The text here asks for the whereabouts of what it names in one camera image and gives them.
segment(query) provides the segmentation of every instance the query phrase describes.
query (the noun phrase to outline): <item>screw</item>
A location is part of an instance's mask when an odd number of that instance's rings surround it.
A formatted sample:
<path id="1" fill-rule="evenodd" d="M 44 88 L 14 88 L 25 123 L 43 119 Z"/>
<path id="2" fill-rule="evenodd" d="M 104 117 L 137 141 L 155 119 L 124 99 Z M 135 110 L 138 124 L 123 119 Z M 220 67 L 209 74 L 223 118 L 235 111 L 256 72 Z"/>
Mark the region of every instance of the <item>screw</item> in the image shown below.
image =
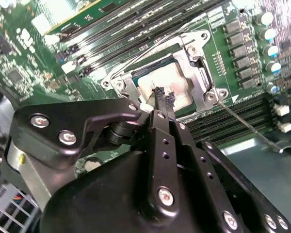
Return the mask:
<path id="1" fill-rule="evenodd" d="M 49 120 L 44 116 L 33 116 L 30 123 L 38 128 L 45 128 L 49 125 Z"/>
<path id="2" fill-rule="evenodd" d="M 197 54 L 197 50 L 196 50 L 196 48 L 195 48 L 193 45 L 190 45 L 190 46 L 188 47 L 188 54 L 189 54 L 190 56 L 192 56 L 192 57 L 196 56 L 196 54 Z"/>
<path id="3" fill-rule="evenodd" d="M 236 230 L 238 228 L 237 221 L 236 221 L 236 219 L 234 218 L 234 216 L 230 212 L 224 211 L 223 212 L 223 217 L 224 217 L 225 222 L 228 224 L 228 226 L 231 229 Z"/>
<path id="4" fill-rule="evenodd" d="M 58 139 L 60 142 L 65 145 L 73 145 L 77 142 L 77 138 L 71 131 L 64 131 L 58 135 Z"/>
<path id="5" fill-rule="evenodd" d="M 103 82 L 103 85 L 104 85 L 105 87 L 108 87 L 108 86 L 110 85 L 110 83 L 107 82 L 107 81 L 105 81 L 105 82 Z"/>
<path id="6" fill-rule="evenodd" d="M 208 92 L 208 93 L 206 94 L 206 99 L 207 99 L 208 101 L 212 101 L 213 98 L 214 98 L 214 94 L 213 94 L 213 93 Z"/>
<path id="7" fill-rule="evenodd" d="M 165 188 L 159 189 L 159 198 L 164 205 L 171 206 L 174 203 L 173 195 Z"/>
<path id="8" fill-rule="evenodd" d="M 131 110 L 133 110 L 133 111 L 137 111 L 137 110 L 138 110 L 138 108 L 137 108 L 135 105 L 133 105 L 132 103 L 130 103 L 130 104 L 128 105 L 128 107 L 129 107 Z"/>
<path id="9" fill-rule="evenodd" d="M 287 230 L 289 228 L 287 223 L 281 217 L 277 216 L 277 220 L 283 229 Z"/>
<path id="10" fill-rule="evenodd" d="M 206 142 L 205 144 L 209 149 L 212 149 L 212 145 L 209 142 Z"/>
<path id="11" fill-rule="evenodd" d="M 274 222 L 274 220 L 269 215 L 265 215 L 264 217 L 265 217 L 265 220 L 266 220 L 267 224 L 271 228 L 273 228 L 273 229 L 276 229 L 277 228 L 276 223 Z"/>
<path id="12" fill-rule="evenodd" d="M 203 39 L 203 40 L 206 40 L 207 38 L 208 38 L 208 35 L 207 35 L 206 33 L 203 33 L 203 34 L 202 34 L 202 39 Z"/>
<path id="13" fill-rule="evenodd" d="M 163 113 L 158 112 L 157 115 L 158 115 L 160 118 L 165 119 L 165 116 L 163 115 Z"/>
<path id="14" fill-rule="evenodd" d="M 179 123 L 179 126 L 180 126 L 180 128 L 182 128 L 183 130 L 185 130 L 185 129 L 186 129 L 185 125 L 184 125 L 184 124 L 182 124 L 182 123 Z"/>

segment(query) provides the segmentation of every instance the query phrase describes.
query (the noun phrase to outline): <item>metal grill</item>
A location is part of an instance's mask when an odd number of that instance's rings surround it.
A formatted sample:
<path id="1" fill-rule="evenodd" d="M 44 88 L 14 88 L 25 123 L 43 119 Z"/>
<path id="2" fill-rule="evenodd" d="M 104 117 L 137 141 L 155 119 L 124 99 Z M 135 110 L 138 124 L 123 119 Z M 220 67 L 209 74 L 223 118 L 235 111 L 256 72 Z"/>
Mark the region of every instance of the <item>metal grill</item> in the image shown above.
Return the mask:
<path id="1" fill-rule="evenodd" d="M 0 232 L 25 233 L 38 212 L 39 207 L 30 195 L 22 193 L 12 184 L 1 185 Z"/>

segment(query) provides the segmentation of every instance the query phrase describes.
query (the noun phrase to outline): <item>chip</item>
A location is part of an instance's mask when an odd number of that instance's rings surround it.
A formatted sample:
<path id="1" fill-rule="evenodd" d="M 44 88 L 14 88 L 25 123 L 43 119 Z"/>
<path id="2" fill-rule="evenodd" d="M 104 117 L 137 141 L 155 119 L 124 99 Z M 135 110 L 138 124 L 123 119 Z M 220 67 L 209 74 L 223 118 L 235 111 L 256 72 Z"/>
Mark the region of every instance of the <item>chip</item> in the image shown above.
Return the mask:
<path id="1" fill-rule="evenodd" d="M 108 4 L 108 5 L 104 6 L 104 7 L 102 7 L 100 10 L 101 10 L 102 12 L 108 12 L 108 11 L 113 10 L 115 7 L 116 7 L 115 3 L 114 3 L 114 2 L 111 2 L 110 4 Z"/>
<path id="2" fill-rule="evenodd" d="M 12 48 L 9 42 L 7 42 L 6 39 L 0 35 L 0 55 L 8 54 L 11 51 L 12 51 Z"/>
<path id="3" fill-rule="evenodd" d="M 290 41 L 290 40 L 286 40 L 286 41 L 280 43 L 280 49 L 281 49 L 282 51 L 286 51 L 286 50 L 288 50 L 290 47 L 291 47 L 291 41 Z"/>
<path id="4" fill-rule="evenodd" d="M 247 47 L 245 45 L 242 45 L 238 48 L 235 48 L 232 50 L 232 54 L 235 58 L 243 57 L 247 54 Z"/>
<path id="5" fill-rule="evenodd" d="M 249 79 L 247 81 L 242 82 L 243 89 L 248 89 L 253 87 L 256 84 L 256 81 L 254 79 Z"/>
<path id="6" fill-rule="evenodd" d="M 241 79 L 249 78 L 253 74 L 252 68 L 244 69 L 240 72 L 238 72 L 238 75 Z"/>
<path id="7" fill-rule="evenodd" d="M 23 79 L 23 76 L 21 76 L 21 74 L 19 73 L 19 71 L 17 69 L 10 71 L 7 74 L 7 77 L 9 80 L 11 80 L 12 83 L 17 83 Z"/>
<path id="8" fill-rule="evenodd" d="M 238 20 L 234 20 L 225 25 L 225 30 L 228 34 L 238 31 L 241 28 L 241 25 Z"/>
<path id="9" fill-rule="evenodd" d="M 244 67 L 248 67 L 250 65 L 250 60 L 248 57 L 244 57 L 238 61 L 235 62 L 236 67 L 238 69 L 244 68 Z"/>
<path id="10" fill-rule="evenodd" d="M 237 45 L 244 41 L 243 33 L 237 33 L 236 35 L 231 36 L 229 39 L 230 45 Z"/>

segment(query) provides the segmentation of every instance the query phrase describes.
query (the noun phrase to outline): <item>gray floor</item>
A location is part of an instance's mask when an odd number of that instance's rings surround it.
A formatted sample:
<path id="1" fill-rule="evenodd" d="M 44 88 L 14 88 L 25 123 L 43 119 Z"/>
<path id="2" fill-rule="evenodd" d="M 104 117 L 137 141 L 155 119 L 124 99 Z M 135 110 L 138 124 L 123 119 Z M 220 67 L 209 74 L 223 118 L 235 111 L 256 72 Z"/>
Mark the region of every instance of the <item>gray floor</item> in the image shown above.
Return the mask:
<path id="1" fill-rule="evenodd" d="M 291 223 L 291 155 L 256 146 L 228 157 Z"/>

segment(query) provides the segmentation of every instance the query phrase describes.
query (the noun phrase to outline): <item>white connector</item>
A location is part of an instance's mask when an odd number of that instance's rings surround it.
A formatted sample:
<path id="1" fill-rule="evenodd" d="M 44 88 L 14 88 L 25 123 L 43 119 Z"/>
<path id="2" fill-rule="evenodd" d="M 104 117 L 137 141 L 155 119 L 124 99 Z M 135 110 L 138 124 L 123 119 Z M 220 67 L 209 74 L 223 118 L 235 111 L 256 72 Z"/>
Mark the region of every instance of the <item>white connector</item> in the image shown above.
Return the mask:
<path id="1" fill-rule="evenodd" d="M 290 107 L 287 105 L 278 105 L 275 104 L 274 109 L 278 116 L 283 117 L 284 115 L 290 112 Z"/>
<path id="2" fill-rule="evenodd" d="M 282 124 L 282 123 L 277 123 L 277 126 L 279 128 L 280 131 L 282 131 L 283 133 L 287 133 L 289 131 L 291 131 L 291 123 L 285 123 L 285 124 Z"/>

